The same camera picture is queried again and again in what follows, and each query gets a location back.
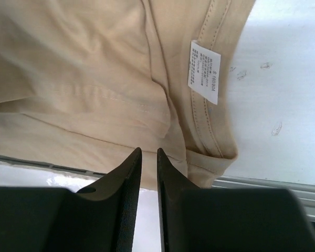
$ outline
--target size tag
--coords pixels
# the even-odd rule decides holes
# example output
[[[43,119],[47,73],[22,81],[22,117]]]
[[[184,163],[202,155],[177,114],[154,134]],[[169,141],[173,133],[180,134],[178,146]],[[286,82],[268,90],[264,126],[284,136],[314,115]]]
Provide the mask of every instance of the size tag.
[[[221,55],[191,42],[188,86],[217,105]]]

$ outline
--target care label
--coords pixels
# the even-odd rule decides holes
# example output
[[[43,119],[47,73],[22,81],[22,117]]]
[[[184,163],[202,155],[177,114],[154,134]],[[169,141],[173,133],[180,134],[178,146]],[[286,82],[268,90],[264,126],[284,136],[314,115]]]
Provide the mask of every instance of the care label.
[[[199,46],[196,42],[191,42],[188,86],[217,105],[221,55]]]

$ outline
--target stitching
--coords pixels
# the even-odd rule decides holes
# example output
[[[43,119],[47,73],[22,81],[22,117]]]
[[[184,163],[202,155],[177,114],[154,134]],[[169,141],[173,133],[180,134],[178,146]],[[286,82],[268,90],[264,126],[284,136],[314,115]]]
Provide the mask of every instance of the stitching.
[[[126,148],[133,148],[133,147],[130,147],[130,146],[121,145],[121,144],[116,144],[116,143],[108,142],[108,141],[101,140],[101,139],[98,139],[98,138],[94,138],[94,137],[92,137],[92,136],[88,136],[88,135],[85,135],[85,134],[83,134],[83,133],[78,133],[78,132],[75,132],[75,131],[67,130],[67,129],[64,129],[64,128],[60,127],[60,126],[57,126],[57,125],[55,125],[55,124],[52,124],[52,123],[50,123],[50,122],[46,122],[46,121],[43,121],[42,119],[35,118],[35,117],[33,117],[32,115],[24,114],[24,113],[22,113],[22,114],[23,114],[24,116],[29,117],[29,118],[32,118],[32,119],[34,119],[34,120],[36,120],[36,121],[45,123],[45,124],[47,124],[47,125],[50,125],[50,126],[53,126],[53,127],[57,128],[57,129],[61,129],[61,130],[64,130],[64,131],[67,131],[67,132],[70,132],[70,133],[73,133],[73,134],[82,135],[82,136],[84,136],[84,137],[91,138],[91,139],[94,139],[94,140],[97,140],[97,141],[102,141],[102,142],[105,142],[105,143],[111,143],[111,144],[119,145],[119,146],[126,147]]]
[[[194,101],[195,100],[195,92],[193,90],[191,90],[191,98],[192,98],[191,101],[192,101],[192,105],[193,105],[193,115],[194,115],[196,131],[197,131],[197,134],[199,135],[200,139],[203,139],[201,131],[199,130],[200,128],[198,126],[198,120],[197,120],[197,115],[196,115],[196,105],[195,105],[195,101]],[[208,147],[206,146],[206,144],[203,141],[201,141],[201,142],[202,142],[205,150],[207,151],[207,153],[209,153]]]
[[[64,94],[67,94],[66,92],[62,92],[62,91],[56,91],[56,90],[52,90],[53,92],[56,92],[56,93],[64,93]],[[73,95],[84,95],[84,93],[73,93]],[[141,104],[135,104],[135,103],[131,103],[131,102],[126,102],[126,101],[122,101],[122,100],[118,100],[116,98],[111,98],[111,97],[107,97],[107,96],[98,96],[100,98],[106,98],[106,99],[110,99],[110,100],[115,100],[115,101],[120,101],[122,103],[125,103],[125,104],[130,104],[130,105],[134,105],[134,106],[139,106]],[[141,112],[146,112],[146,113],[152,113],[152,111],[147,111],[147,110],[140,110],[140,109],[137,109],[138,111],[141,111]],[[165,116],[170,116],[170,114],[166,114],[166,113],[163,113],[163,112],[160,112],[160,111],[156,111],[154,113],[159,113],[159,114],[162,114],[162,115],[165,115]]]
[[[214,0],[211,0],[210,8],[209,8],[209,10],[208,10],[208,12],[206,14],[205,22],[204,22],[204,25],[202,27],[201,35],[199,36],[199,39],[197,40],[198,42],[201,42],[201,40],[202,40],[202,37],[203,37],[203,34],[204,34],[204,30],[205,30],[206,24],[208,23],[208,20],[210,18],[210,14],[212,12],[213,7],[214,7]],[[198,120],[197,120],[197,115],[196,115],[195,92],[194,92],[194,90],[191,90],[191,95],[192,95],[191,102],[192,102],[192,107],[193,107],[193,114],[194,114],[194,121],[195,121],[196,131],[197,131],[197,134],[199,135],[199,137],[201,139],[201,142],[202,142],[205,150],[207,151],[207,153],[210,153],[208,151],[209,148],[206,146],[205,142],[202,140],[203,137],[202,137],[200,128],[198,126]]]
[[[217,26],[217,28],[216,28],[216,30],[215,30],[215,34],[214,34],[214,37],[213,37],[212,42],[211,42],[211,45],[210,45],[210,50],[213,49],[213,46],[214,46],[214,43],[215,43],[215,40],[216,40],[216,36],[217,36],[217,32],[218,32],[219,29],[221,28],[221,25],[222,25],[222,23],[223,23],[224,17],[226,16],[227,10],[228,10],[228,8],[230,7],[230,3],[231,3],[231,0],[229,0],[229,1],[227,2],[226,6],[225,6],[225,10],[224,10],[224,13],[223,13],[223,15],[222,15],[222,18],[220,19],[219,24],[218,24],[218,26]]]
[[[73,87],[72,85],[70,84],[63,84],[63,86],[70,86],[70,87]],[[108,88],[105,88],[105,87],[98,87],[98,86],[94,86],[94,85],[86,85],[86,87],[94,87],[94,88],[100,88],[100,89],[104,89],[104,90],[107,90],[107,91],[111,91],[113,93],[116,93],[115,91],[111,90],[111,89],[108,89]],[[62,93],[67,93],[67,92],[63,92],[63,91],[57,91],[57,90],[53,90],[54,92],[62,92]],[[72,93],[73,95],[84,95],[84,93]],[[152,107],[152,106],[149,106],[149,105],[146,105],[146,104],[136,104],[136,103],[133,103],[133,102],[125,102],[125,103],[128,103],[128,104],[133,104],[135,106],[141,106],[141,107],[148,107],[148,108],[151,108],[153,110],[158,110],[157,108],[155,107]]]
[[[226,13],[227,13],[227,11],[228,11],[228,9],[229,9],[229,7],[230,7],[230,3],[231,3],[231,0],[229,0],[229,1],[227,2],[227,4],[225,5],[225,9],[224,9],[223,15],[222,15],[222,17],[221,17],[221,19],[220,19],[220,21],[219,21],[219,23],[218,23],[218,25],[217,25],[217,27],[216,27],[216,29],[215,29],[215,34],[214,34],[213,40],[212,40],[211,45],[210,45],[210,50],[213,49],[213,46],[214,46],[215,41],[216,41],[217,33],[218,33],[218,31],[220,30],[220,28],[221,28],[221,26],[222,26],[223,20],[224,20],[224,18],[225,18],[225,16],[226,16]],[[209,116],[208,116],[207,103],[206,103],[206,99],[204,99],[204,98],[203,98],[203,104],[204,104],[204,113],[205,113],[205,117],[206,117],[206,123],[207,123],[207,127],[208,127],[208,129],[209,129],[210,137],[211,137],[211,139],[213,140],[213,142],[214,142],[214,144],[215,144],[215,146],[216,146],[216,148],[217,148],[217,150],[218,150],[218,152],[219,152],[221,158],[224,158],[224,156],[223,156],[223,154],[222,154],[222,151],[221,151],[221,149],[220,149],[219,146],[218,146],[218,143],[217,143],[217,140],[216,140],[216,138],[215,138],[215,135],[214,135],[214,133],[213,133],[213,131],[212,131],[212,127],[211,127],[210,120],[209,120]]]
[[[216,148],[218,149],[219,155],[220,155],[222,158],[224,158],[224,156],[223,156],[223,154],[222,154],[222,151],[221,151],[221,149],[220,149],[219,146],[218,146],[218,143],[217,143],[217,140],[216,140],[216,138],[215,138],[215,135],[214,135],[214,133],[212,132],[211,123],[210,123],[209,116],[208,116],[208,107],[207,107],[206,99],[203,99],[203,103],[204,103],[204,112],[205,112],[205,117],[206,117],[206,123],[207,123],[208,128],[209,128],[210,137],[211,137],[212,140],[214,141],[215,146],[216,146]]]
[[[198,39],[198,42],[200,42],[202,40],[204,30],[205,30],[206,24],[208,23],[208,19],[210,18],[210,13],[212,12],[213,7],[214,7],[214,0],[211,0],[210,8],[208,10],[208,13],[206,14],[206,19],[205,19],[205,22],[204,22],[204,25],[203,25],[203,28],[201,31],[201,35],[199,36],[200,38]]]

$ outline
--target black plastic part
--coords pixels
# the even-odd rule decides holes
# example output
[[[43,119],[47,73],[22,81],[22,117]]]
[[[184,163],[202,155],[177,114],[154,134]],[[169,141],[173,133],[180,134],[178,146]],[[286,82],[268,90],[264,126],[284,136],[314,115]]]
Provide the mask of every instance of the black plastic part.
[[[315,230],[286,189],[200,189],[158,150],[162,251],[315,251]]]
[[[141,162],[137,148],[77,193],[0,187],[0,252],[131,251]]]

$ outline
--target seam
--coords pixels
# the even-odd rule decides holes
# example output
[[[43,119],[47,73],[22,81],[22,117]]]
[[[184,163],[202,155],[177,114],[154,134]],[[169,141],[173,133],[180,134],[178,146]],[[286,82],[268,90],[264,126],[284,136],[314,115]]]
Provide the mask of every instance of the seam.
[[[204,169],[204,170],[206,170],[206,171],[208,171],[208,172],[211,172],[211,173],[213,173],[213,174],[215,174],[215,175],[219,175],[219,174],[217,174],[216,172],[211,171],[211,170],[209,170],[208,168],[205,168],[205,167],[200,166],[200,165],[198,165],[198,164],[193,164],[193,163],[190,163],[190,162],[187,162],[187,164],[193,165],[193,166],[198,167],[198,168],[202,168],[202,169]]]
[[[203,24],[203,27],[202,27],[201,35],[199,36],[199,39],[197,40],[198,42],[200,42],[202,40],[202,38],[203,38],[205,27],[206,27],[206,25],[208,23],[208,20],[210,18],[210,14],[212,12],[213,7],[214,7],[214,0],[211,0],[210,8],[209,8],[209,10],[208,10],[208,12],[206,14],[206,18],[205,18],[205,21],[204,21],[204,24]],[[191,90],[191,96],[192,96],[191,102],[192,102],[192,108],[193,108],[194,121],[195,121],[195,125],[196,125],[196,131],[197,131],[197,134],[200,137],[200,140],[201,140],[201,143],[204,146],[204,149],[206,150],[207,153],[210,154],[209,148],[207,147],[207,145],[203,141],[201,130],[200,130],[199,126],[198,126],[198,120],[197,120],[197,115],[196,115],[196,105],[195,105],[195,91],[194,90]]]
[[[66,92],[62,92],[62,91],[57,91],[57,90],[52,90],[52,92],[56,92],[56,93],[64,93],[64,94],[67,94],[67,95],[71,95],[69,93],[66,93]],[[72,93],[73,95],[84,95],[84,93]],[[116,98],[111,98],[111,97],[107,97],[107,96],[98,96],[98,98],[106,98],[106,99],[110,99],[110,100],[114,100],[114,101],[120,101],[122,103],[125,103],[125,104],[130,104],[130,105],[134,105],[134,106],[139,106],[139,105],[142,105],[142,104],[135,104],[135,103],[132,103],[132,102],[126,102],[126,101],[123,101],[123,100],[119,100],[119,99],[116,99]],[[140,109],[137,109],[138,111],[141,111],[141,112],[146,112],[146,113],[153,113],[152,111],[147,111],[147,110],[140,110]],[[164,116],[170,116],[170,114],[166,114],[166,113],[163,113],[163,112],[160,112],[160,111],[155,111],[154,113],[159,113],[159,114],[162,114]]]
[[[218,24],[218,26],[217,26],[217,28],[216,28],[216,30],[215,30],[215,34],[214,34],[214,37],[213,37],[212,42],[211,42],[211,45],[210,45],[210,50],[212,50],[213,47],[214,47],[214,43],[216,42],[217,33],[218,33],[218,31],[220,30],[220,28],[221,28],[221,26],[222,26],[223,20],[224,20],[224,18],[225,18],[225,16],[226,16],[226,13],[227,13],[227,11],[228,11],[228,9],[229,9],[229,7],[230,7],[230,3],[231,3],[231,0],[229,0],[229,1],[227,2],[226,6],[225,6],[225,10],[224,10],[224,13],[223,13],[223,15],[222,15],[222,18],[220,19],[219,24]]]
[[[64,129],[64,128],[60,127],[60,126],[57,126],[57,125],[54,125],[54,124],[52,124],[52,123],[49,123],[49,122],[43,121],[43,120],[41,120],[41,119],[35,118],[35,117],[33,117],[32,115],[29,115],[29,114],[24,114],[24,113],[22,113],[22,115],[24,115],[24,116],[26,116],[26,117],[28,117],[28,118],[32,118],[33,120],[36,120],[36,121],[45,123],[45,124],[47,124],[47,125],[50,125],[50,126],[52,126],[52,127],[57,128],[57,129],[61,129],[61,130],[64,130],[64,131],[66,131],[66,132],[70,132],[70,133],[72,133],[72,134],[81,135],[81,136],[86,137],[86,138],[91,138],[91,139],[94,139],[94,140],[97,140],[97,141],[101,141],[101,142],[105,142],[105,143],[110,143],[110,144],[118,145],[118,146],[121,146],[121,147],[126,147],[126,148],[135,149],[135,148],[130,147],[130,146],[112,143],[112,142],[109,142],[109,141],[106,141],[106,140],[102,140],[102,139],[98,139],[98,138],[94,138],[94,137],[92,137],[92,136],[88,136],[88,135],[85,135],[85,134],[82,134],[82,133],[78,133],[78,132],[75,132],[75,131],[67,130],[67,129]]]
[[[224,9],[222,18],[220,19],[220,21],[219,21],[219,23],[218,23],[218,25],[217,25],[217,27],[216,27],[216,29],[215,29],[215,34],[214,34],[214,37],[213,37],[212,42],[211,42],[211,45],[210,45],[210,50],[212,50],[213,47],[214,47],[214,44],[215,44],[215,42],[216,42],[216,38],[217,38],[218,31],[220,30],[220,28],[221,28],[221,26],[222,26],[223,20],[224,20],[224,18],[226,17],[226,13],[227,13],[227,11],[228,11],[228,9],[229,9],[229,7],[230,7],[230,4],[231,4],[231,0],[229,0],[229,1],[226,3],[226,5],[225,5],[225,9]],[[216,148],[217,148],[217,150],[218,150],[218,152],[219,152],[221,158],[224,158],[224,155],[223,155],[221,149],[219,148],[218,142],[217,142],[217,140],[216,140],[216,138],[215,138],[215,135],[214,135],[214,132],[213,132],[213,130],[212,130],[211,123],[210,123],[210,120],[209,120],[209,115],[208,115],[207,102],[206,102],[206,99],[204,99],[204,98],[203,98],[203,103],[204,103],[204,113],[205,113],[205,117],[206,117],[206,123],[207,123],[207,127],[208,127],[208,129],[209,129],[210,137],[211,137],[211,139],[213,140],[213,142],[214,142],[214,144],[215,144],[215,146],[216,146]]]
[[[207,22],[208,22],[208,19],[209,19],[209,17],[210,17],[210,14],[211,14],[211,12],[212,12],[212,9],[213,9],[213,3],[214,3],[214,0],[211,1],[210,9],[209,9],[209,11],[208,11],[208,13],[207,13],[207,17],[206,17],[205,23],[204,23],[204,25],[203,25],[203,29],[202,29],[202,32],[201,32],[199,41],[201,41],[201,39],[202,39],[202,37],[203,37],[204,30],[205,30],[205,26],[206,26],[206,24],[207,24]],[[218,31],[220,30],[220,28],[221,28],[221,26],[222,26],[223,20],[224,20],[224,18],[225,18],[225,16],[226,16],[226,13],[227,13],[228,9],[229,9],[230,3],[231,3],[231,1],[229,0],[229,1],[226,3],[226,5],[225,5],[225,9],[224,9],[223,15],[222,15],[222,17],[221,17],[221,19],[220,19],[220,21],[219,21],[219,23],[218,23],[218,25],[217,25],[217,27],[216,27],[216,29],[215,29],[214,37],[213,37],[213,40],[212,40],[211,45],[210,45],[210,50],[213,49],[214,43],[215,43],[215,41],[216,41],[217,33],[218,33]],[[219,152],[219,155],[221,156],[221,158],[224,158],[224,156],[223,156],[223,154],[222,154],[222,151],[221,151],[221,149],[219,148],[219,145],[218,145],[218,143],[217,143],[217,140],[216,140],[216,138],[215,138],[215,136],[214,136],[214,133],[213,133],[211,124],[210,124],[210,120],[209,120],[209,116],[208,116],[208,111],[207,111],[207,103],[206,103],[206,99],[205,99],[205,98],[203,98],[203,103],[204,103],[204,113],[205,113],[205,116],[206,116],[207,128],[208,128],[210,137],[211,137],[211,139],[213,140],[213,142],[214,142],[214,144],[215,144],[215,146],[216,146],[216,148],[217,148],[217,150],[218,150],[218,152]],[[198,135],[199,135],[199,137],[201,138],[201,142],[203,143],[205,149],[207,150],[208,153],[210,153],[209,148],[208,148],[208,147],[206,146],[206,144],[205,144],[205,141],[203,141],[202,135],[201,135],[200,133],[199,133]]]
[[[206,146],[206,144],[202,141],[203,137],[202,137],[202,134],[201,134],[201,131],[200,131],[200,128],[198,126],[198,120],[197,120],[197,115],[196,115],[196,105],[195,105],[195,92],[194,90],[191,90],[191,101],[192,101],[192,107],[193,107],[193,116],[194,116],[194,121],[195,121],[195,126],[196,126],[196,131],[197,131],[197,134],[199,135],[200,137],[200,140],[201,140],[201,143],[203,144],[205,150],[207,153],[208,152],[208,147]]]
[[[210,8],[208,10],[208,13],[206,14],[206,19],[205,19],[205,22],[204,22],[204,25],[203,25],[203,28],[202,28],[202,31],[201,31],[201,35],[199,36],[200,38],[198,39],[198,42],[200,42],[202,40],[206,24],[208,23],[208,19],[210,18],[210,13],[212,12],[212,9],[214,7],[214,2],[215,2],[214,0],[211,0]]]
[[[150,71],[150,75],[151,75],[151,79],[153,80],[153,77],[152,77],[152,48],[151,48],[151,45],[149,43],[149,39],[148,39],[148,35],[147,35],[147,11],[146,11],[146,6],[145,4],[143,3],[143,0],[140,0],[140,3],[142,5],[142,8],[144,9],[144,31],[145,31],[145,38],[146,38],[146,42],[147,42],[147,45],[148,45],[148,50],[149,50],[149,71]]]
[[[73,87],[72,85],[70,84],[63,84],[63,86],[70,86],[70,87]],[[113,93],[116,93],[115,91],[111,90],[111,89],[108,89],[108,88],[105,88],[105,87],[98,87],[98,86],[94,86],[94,85],[84,85],[85,87],[93,87],[93,88],[100,88],[100,89],[104,89],[104,90],[107,90],[107,91],[111,91]],[[63,91],[58,91],[58,90],[52,90],[54,92],[62,92],[62,93],[67,93],[69,94],[68,92],[63,92]],[[73,94],[75,95],[84,95],[84,93],[76,93],[76,92],[73,92]],[[147,108],[151,108],[151,109],[154,109],[154,110],[158,110],[158,108],[155,108],[155,107],[152,107],[152,106],[149,106],[149,105],[146,105],[146,104],[136,104],[136,103],[133,103],[133,102],[126,102],[124,101],[125,103],[128,103],[128,104],[133,104],[135,106],[141,106],[141,107],[147,107]]]
[[[221,149],[218,146],[217,140],[216,140],[215,135],[214,135],[214,133],[212,131],[212,128],[211,128],[211,123],[210,123],[210,120],[209,120],[208,107],[207,107],[206,99],[203,99],[203,103],[204,103],[204,113],[205,113],[205,117],[206,117],[206,123],[207,123],[208,129],[209,129],[210,137],[214,141],[214,144],[215,144],[216,148],[218,149],[219,155],[222,158],[224,158],[224,156],[222,154],[222,151],[221,151]]]

